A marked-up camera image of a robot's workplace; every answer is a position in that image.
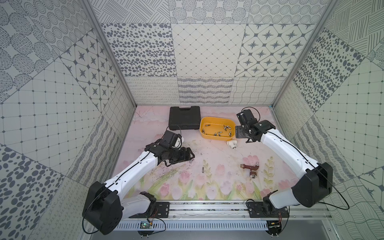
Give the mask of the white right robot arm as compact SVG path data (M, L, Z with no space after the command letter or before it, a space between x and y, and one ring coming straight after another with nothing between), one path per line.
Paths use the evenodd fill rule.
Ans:
M255 124L243 123L235 128L236 138L247 143L260 142L273 150L295 173L298 182L291 188L275 191L263 198L266 212L274 212L288 206L302 205L311 208L335 189L333 168L319 163L289 142L269 121Z

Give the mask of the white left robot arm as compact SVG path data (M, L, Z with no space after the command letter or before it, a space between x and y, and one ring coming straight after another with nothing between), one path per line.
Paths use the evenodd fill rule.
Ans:
M93 183L88 191L82 217L103 235L111 233L121 220L144 215L151 218L156 212L156 198L147 192L126 199L129 190L148 172L164 162L167 167L195 158L190 148L162 147L152 143L126 169L115 177Z

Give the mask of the yellow plastic storage box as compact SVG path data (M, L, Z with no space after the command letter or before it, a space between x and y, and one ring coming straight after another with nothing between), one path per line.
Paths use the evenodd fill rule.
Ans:
M232 129L224 130L223 125L228 125ZM218 140L218 141L230 141L235 137L235 122L230 119L216 118L216 117L204 117L201 119L200 134L204 139ZM202 133L202 129L205 129L207 134ZM221 137L213 136L214 132L223 131ZM229 137L229 132L232 131L233 136Z

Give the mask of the white pipe tee fitting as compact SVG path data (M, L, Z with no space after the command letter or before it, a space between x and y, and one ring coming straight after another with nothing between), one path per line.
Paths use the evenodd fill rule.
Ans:
M227 145L228 145L231 149L236 149L237 146L238 146L238 141L237 141L237 140L230 140L230 141L227 141L226 143L227 143Z

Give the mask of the black plastic tool case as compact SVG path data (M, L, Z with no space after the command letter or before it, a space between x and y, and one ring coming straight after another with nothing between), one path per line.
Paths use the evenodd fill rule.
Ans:
M171 107L169 115L169 129L198 130L201 123L201 109L199 106L189 108Z

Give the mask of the red brown pipe fitting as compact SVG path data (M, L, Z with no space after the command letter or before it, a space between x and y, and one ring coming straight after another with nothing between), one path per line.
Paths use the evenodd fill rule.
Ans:
M257 171L259 169L259 165L255 165L255 166L251 166L251 165L245 165L245 164L241 164L240 167L242 169L247 169L250 171L250 177L252 179L255 179L257 177Z

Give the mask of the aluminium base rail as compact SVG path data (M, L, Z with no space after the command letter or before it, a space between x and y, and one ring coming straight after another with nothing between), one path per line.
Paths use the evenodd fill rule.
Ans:
M245 200L239 201L170 201L167 220L240 220L248 219ZM331 213L322 204L312 208L290 207L290 220L331 220Z

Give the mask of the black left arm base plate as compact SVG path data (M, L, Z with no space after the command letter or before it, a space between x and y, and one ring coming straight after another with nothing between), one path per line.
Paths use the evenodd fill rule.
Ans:
M154 195L147 192L140 192L138 198L148 203L148 207L143 213L137 212L129 218L168 218L170 202L158 202Z

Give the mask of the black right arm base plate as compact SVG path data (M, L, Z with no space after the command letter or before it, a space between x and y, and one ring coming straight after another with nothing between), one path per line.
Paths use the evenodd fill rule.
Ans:
M256 202L252 199L248 199L245 202L250 218L288 218L290 216L290 210L287 207L280 209L275 208L270 201L270 195L275 192L269 193L263 197L262 202Z

